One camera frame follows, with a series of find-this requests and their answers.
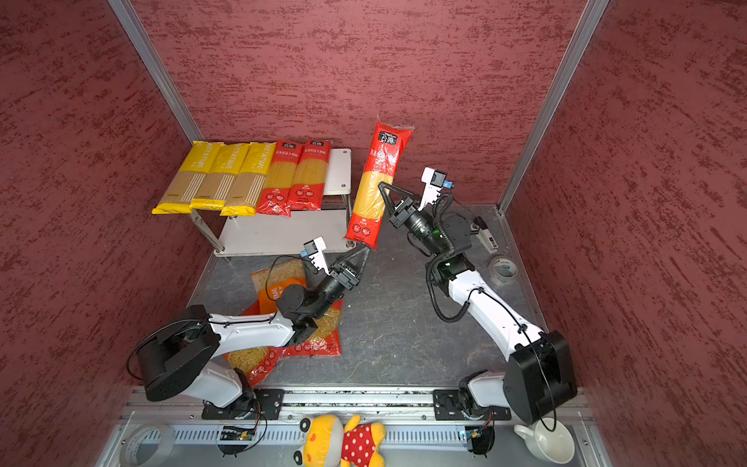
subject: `red textured wall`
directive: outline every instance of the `red textured wall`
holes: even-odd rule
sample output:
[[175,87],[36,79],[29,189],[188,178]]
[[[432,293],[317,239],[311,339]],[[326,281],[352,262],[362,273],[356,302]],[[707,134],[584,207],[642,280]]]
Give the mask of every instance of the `red textured wall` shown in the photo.
[[510,207],[616,467],[747,465],[746,25],[610,2]]
[[106,1],[5,2],[0,31],[0,464],[88,467],[209,246],[149,213],[188,143]]
[[330,138],[363,171],[376,116],[415,125],[399,185],[446,169],[497,202],[586,0],[134,0],[202,134]]

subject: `tape roll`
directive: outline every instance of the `tape roll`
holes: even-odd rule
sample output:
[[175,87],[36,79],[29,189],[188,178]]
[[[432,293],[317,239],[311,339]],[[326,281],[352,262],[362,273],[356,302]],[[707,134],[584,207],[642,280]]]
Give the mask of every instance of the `tape roll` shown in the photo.
[[516,278],[517,272],[516,263],[511,261],[508,256],[495,256],[488,265],[488,275],[496,285],[512,282]]
[[[155,453],[144,463],[137,463],[137,450],[140,445],[143,444],[145,438],[150,436],[153,430],[158,430],[161,434],[161,440],[158,443],[158,447],[155,449]],[[174,430],[169,425],[155,424],[155,425],[142,425],[138,427],[134,433],[132,433],[125,444],[120,450],[120,465],[122,467],[156,467],[164,463],[166,458],[171,454],[174,449],[174,442],[176,437],[174,436]]]

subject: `yellow stuffed bear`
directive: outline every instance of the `yellow stuffed bear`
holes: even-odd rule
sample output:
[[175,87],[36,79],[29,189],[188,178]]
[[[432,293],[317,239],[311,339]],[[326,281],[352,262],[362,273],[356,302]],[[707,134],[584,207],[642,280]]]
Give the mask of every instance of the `yellow stuffed bear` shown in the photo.
[[345,428],[334,415],[322,415],[313,421],[304,418],[301,431],[306,435],[303,452],[293,455],[297,465],[305,467],[384,467],[379,445],[386,437],[384,425],[358,425],[360,415],[354,415]]

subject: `spaghetti package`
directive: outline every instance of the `spaghetti package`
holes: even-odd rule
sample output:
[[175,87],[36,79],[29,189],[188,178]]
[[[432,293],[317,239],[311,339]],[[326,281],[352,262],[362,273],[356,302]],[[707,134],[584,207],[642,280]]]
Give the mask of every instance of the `spaghetti package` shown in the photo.
[[226,204],[220,211],[222,216],[253,216],[257,212],[259,195],[267,180],[267,171],[275,153],[275,143],[251,143],[244,164],[238,171]]
[[248,143],[223,146],[210,167],[210,172],[202,180],[194,199],[190,203],[192,209],[210,209],[220,211],[226,204],[226,197],[233,185],[238,170],[244,163],[249,152]]
[[193,141],[192,143],[192,150],[182,162],[182,166],[159,204],[152,210],[153,214],[189,214],[192,212],[190,203],[223,147],[223,143],[208,143],[207,141]]
[[[303,262],[299,259],[276,265],[272,275],[269,269],[259,270],[251,275],[259,299],[249,307],[244,315],[269,315],[277,311],[274,300],[282,295],[286,287],[293,284],[306,286]],[[237,350],[225,355],[232,368],[242,370],[251,386],[264,380],[275,368],[277,362],[285,356],[341,355],[340,336],[337,325],[342,312],[342,300],[332,304],[318,320],[317,330],[305,342],[293,347],[256,347]]]
[[303,151],[303,145],[291,141],[278,141],[275,145],[275,155],[267,172],[267,181],[259,197],[257,212],[259,214],[280,214],[291,216],[288,205],[288,192],[293,186],[293,177],[298,166],[298,159]]
[[400,156],[405,152],[413,128],[397,128],[376,121],[371,150],[368,152],[361,184],[358,186],[353,216],[345,238],[361,241],[376,249],[381,218],[384,216],[384,199],[379,192],[379,182],[391,184]]
[[324,179],[331,150],[332,143],[329,141],[306,141],[288,198],[291,210],[320,211],[322,209]]

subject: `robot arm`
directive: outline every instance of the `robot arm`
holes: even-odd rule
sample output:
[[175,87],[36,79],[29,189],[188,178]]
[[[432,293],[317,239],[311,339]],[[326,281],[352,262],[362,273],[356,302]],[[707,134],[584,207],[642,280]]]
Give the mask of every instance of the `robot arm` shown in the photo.
[[[452,186],[446,174],[426,168],[422,181],[426,187],[421,200],[402,188],[379,183],[389,221],[397,229],[407,228],[430,252],[426,281],[438,317],[453,323],[470,312],[508,362],[505,375],[486,372],[469,380],[467,391],[460,395],[463,410],[466,415],[479,415],[488,406],[509,406],[531,424],[577,394],[568,344],[557,331],[544,333],[525,320],[467,260],[464,252],[471,247],[471,223],[458,214],[444,217],[453,200],[450,194],[441,194],[442,188]],[[398,204],[391,193],[401,197]],[[429,203],[431,214],[424,210]],[[448,317],[441,312],[434,286],[462,305],[459,313]]]
[[[446,174],[427,168],[422,179],[426,183],[423,199],[402,188],[379,184],[389,220],[395,228],[406,227],[431,253],[426,278],[438,317],[453,323],[470,312],[508,362],[505,375],[483,373],[470,379],[463,395],[464,411],[473,416],[488,406],[510,406],[531,424],[577,393],[568,345],[558,332],[544,333],[525,320],[490,289],[464,256],[471,247],[471,223],[458,214],[443,217],[450,203],[450,194],[440,193],[451,186]],[[396,206],[390,193],[402,197]],[[432,214],[424,210],[428,204],[433,204]],[[222,414],[217,418],[237,418],[250,410],[254,394],[244,374],[210,360],[235,350],[288,347],[308,339],[317,329],[314,319],[321,318],[346,290],[358,285],[371,252],[358,246],[327,267],[324,248],[323,239],[316,238],[305,244],[302,252],[327,272],[321,284],[314,289],[288,286],[277,300],[277,313],[210,315],[201,305],[191,306],[138,345],[135,353],[148,399],[190,395],[208,401],[208,408],[227,408],[217,410]],[[441,313],[434,286],[462,305],[457,315]]]
[[277,300],[272,315],[224,316],[208,314],[195,305],[171,324],[137,346],[143,385],[148,400],[166,400],[178,394],[203,399],[212,405],[242,412],[253,399],[240,371],[210,362],[216,356],[254,347],[291,347],[306,341],[317,329],[314,319],[352,290],[368,261],[370,250],[359,246],[327,267],[322,238],[304,245],[302,256],[328,272],[314,289],[290,285]]

